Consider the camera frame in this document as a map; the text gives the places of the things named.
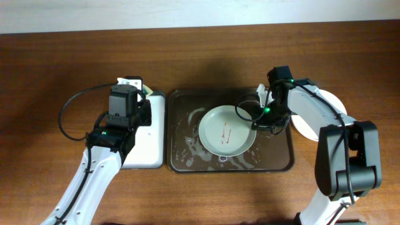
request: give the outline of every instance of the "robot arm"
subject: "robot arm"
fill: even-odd
[[[319,137],[314,171],[318,190],[309,206],[297,214],[295,222],[334,224],[347,206],[381,184],[376,126],[370,121],[358,122],[334,106],[328,106],[312,81],[293,80],[287,66],[275,67],[268,73],[268,80],[272,98],[260,84],[257,93],[264,116],[253,121],[252,128],[266,130],[283,127],[287,124],[284,122],[286,118],[297,114]],[[346,127],[346,138],[342,122]],[[349,158],[348,167],[346,160],[349,156],[345,154],[347,139],[349,148],[357,151],[357,156]]]
[[[119,79],[119,83],[124,84],[112,86],[109,111],[87,134],[87,148],[77,172],[54,211],[42,224],[90,224],[109,183],[135,145],[138,127],[151,125],[150,102],[140,89],[126,81]],[[134,81],[141,86],[141,79]],[[100,127],[103,117],[106,126]]]

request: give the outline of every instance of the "white plate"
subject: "white plate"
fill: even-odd
[[[251,119],[245,110],[238,108],[237,111],[244,118]],[[219,106],[201,119],[199,137],[202,145],[211,153],[232,157],[251,147],[256,131],[251,130],[251,122],[239,118],[234,106]]]
[[[325,90],[319,90],[319,92],[334,107],[336,107],[338,110],[342,111],[344,114],[347,115],[346,108],[344,108],[343,103],[338,99],[338,97]],[[299,131],[300,134],[302,134],[304,137],[310,140],[318,141],[317,134],[311,129],[310,126],[308,126],[308,124],[300,116],[294,115],[292,116],[291,119],[294,127]]]

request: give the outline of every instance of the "wooden table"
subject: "wooden table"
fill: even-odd
[[[78,91],[141,76],[153,89],[255,87],[290,65],[338,96],[350,115],[379,129],[382,186],[342,219],[400,221],[400,21],[57,32],[0,36],[0,223],[38,224],[78,168],[83,142],[57,115]],[[92,128],[109,91],[89,93],[65,115],[73,136]],[[317,188],[317,143],[293,129],[296,164],[276,174],[175,174],[123,170],[93,224],[239,224],[285,221]]]

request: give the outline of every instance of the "white wall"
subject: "white wall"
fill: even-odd
[[[399,18],[400,0],[0,0],[0,33]]]

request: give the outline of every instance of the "white round object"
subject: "white round object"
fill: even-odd
[[[344,114],[347,115],[346,108],[344,108],[343,103],[338,99],[338,97],[325,90],[319,90],[319,92],[334,107],[336,107],[338,110],[342,111]],[[294,127],[299,131],[300,134],[302,134],[304,137],[310,140],[318,141],[317,134],[311,129],[310,126],[308,126],[308,124],[300,116],[293,115],[291,119]]]
[[[238,107],[237,111],[242,117],[251,119],[245,110]],[[251,130],[251,122],[239,118],[234,106],[219,106],[201,119],[199,137],[202,145],[211,153],[232,157],[251,147],[256,131]]]

